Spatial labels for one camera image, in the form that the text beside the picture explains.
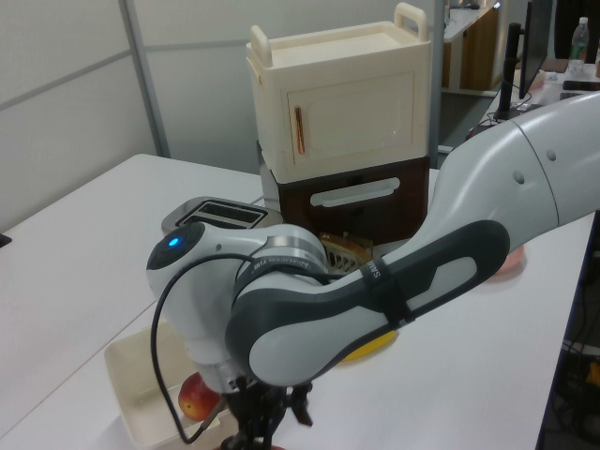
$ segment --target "black cable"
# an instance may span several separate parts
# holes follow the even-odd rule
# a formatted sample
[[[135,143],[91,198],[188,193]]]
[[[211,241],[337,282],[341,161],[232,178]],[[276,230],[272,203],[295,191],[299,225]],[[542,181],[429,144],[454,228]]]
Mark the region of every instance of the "black cable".
[[[215,260],[241,260],[241,261],[246,261],[246,262],[251,263],[254,261],[254,258],[251,258],[251,257],[249,257],[247,255],[243,255],[243,254],[237,254],[237,253],[223,253],[220,255],[211,255],[211,256],[207,256],[205,258],[200,258],[199,260],[196,260],[195,262],[192,262],[192,263],[186,265],[185,267],[183,267],[181,270],[179,270],[179,272],[177,272],[169,280],[169,283],[167,283],[167,286],[165,286],[165,289],[163,290],[162,294],[160,295],[160,298],[158,299],[158,302],[157,302],[157,308],[155,309],[155,312],[154,312],[154,318],[152,320],[152,327],[150,328],[150,353],[152,354],[152,366],[154,368],[154,373],[157,377],[158,387],[160,389],[160,392],[162,393],[162,396],[164,396],[165,401],[167,402],[167,406],[169,407],[169,411],[171,412],[172,419],[175,422],[175,425],[177,426],[177,431],[179,432],[179,436],[181,437],[182,441],[187,444],[194,443],[200,437],[200,435],[203,434],[203,432],[210,426],[210,424],[213,422],[215,416],[217,415],[218,411],[220,410],[222,405],[225,403],[225,399],[224,398],[221,399],[219,404],[211,412],[210,416],[207,417],[206,420],[204,420],[202,422],[202,424],[200,425],[200,428],[198,428],[198,430],[194,433],[194,435],[191,438],[189,438],[186,435],[186,432],[184,431],[184,428],[181,425],[181,422],[179,421],[179,416],[177,414],[177,411],[175,410],[175,407],[173,406],[173,403],[171,402],[171,398],[169,397],[169,391],[167,389],[167,386],[165,385],[164,380],[162,379],[162,374],[160,373],[160,366],[158,365],[158,350],[157,350],[158,321],[160,320],[160,312],[162,311],[162,307],[164,306],[164,303],[167,300],[167,297],[168,297],[169,293],[171,292],[171,289],[173,288],[175,283],[179,280],[179,278],[181,278],[183,275],[185,275],[191,269],[198,267],[201,264],[209,263],[209,262],[215,261]]]

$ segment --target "drawer handle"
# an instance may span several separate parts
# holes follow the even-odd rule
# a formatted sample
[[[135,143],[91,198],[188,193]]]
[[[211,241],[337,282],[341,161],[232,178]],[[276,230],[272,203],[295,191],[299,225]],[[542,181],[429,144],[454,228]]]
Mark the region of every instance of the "drawer handle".
[[[302,129],[302,110],[299,106],[293,109],[296,113],[296,137],[298,138],[298,153],[304,155],[304,130]]]
[[[313,194],[310,196],[310,204],[332,208],[343,204],[364,202],[392,195],[399,187],[400,180],[397,177],[372,181],[358,186],[343,187]]]

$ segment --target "apple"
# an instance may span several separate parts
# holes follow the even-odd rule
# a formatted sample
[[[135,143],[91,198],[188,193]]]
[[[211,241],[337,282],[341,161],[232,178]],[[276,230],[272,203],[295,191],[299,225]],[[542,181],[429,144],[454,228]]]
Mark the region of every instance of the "apple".
[[[213,411],[220,395],[211,391],[200,373],[187,377],[179,391],[179,408],[184,416],[195,422],[201,422]]]

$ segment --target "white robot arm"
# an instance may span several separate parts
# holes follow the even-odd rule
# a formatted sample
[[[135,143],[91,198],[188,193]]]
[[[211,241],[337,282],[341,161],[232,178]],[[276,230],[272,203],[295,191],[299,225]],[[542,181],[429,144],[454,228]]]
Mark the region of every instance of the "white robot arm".
[[[600,95],[576,97],[465,142],[444,162],[417,234],[337,281],[322,284],[323,249],[303,229],[197,223],[157,245],[150,285],[159,297],[199,258],[251,257],[189,269],[172,285],[167,318],[214,390],[236,392],[240,379],[310,383],[367,341],[485,281],[535,236],[600,209],[599,111]]]

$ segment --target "white wall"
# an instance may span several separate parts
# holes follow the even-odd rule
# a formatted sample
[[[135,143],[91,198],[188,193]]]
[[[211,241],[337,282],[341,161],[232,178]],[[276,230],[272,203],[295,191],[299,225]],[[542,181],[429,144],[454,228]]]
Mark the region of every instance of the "white wall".
[[[118,0],[0,0],[0,11],[5,232],[155,147]]]
[[[434,0],[413,0],[431,4]],[[245,57],[269,38],[393,21],[398,0],[131,0],[154,105],[173,158],[258,173]]]

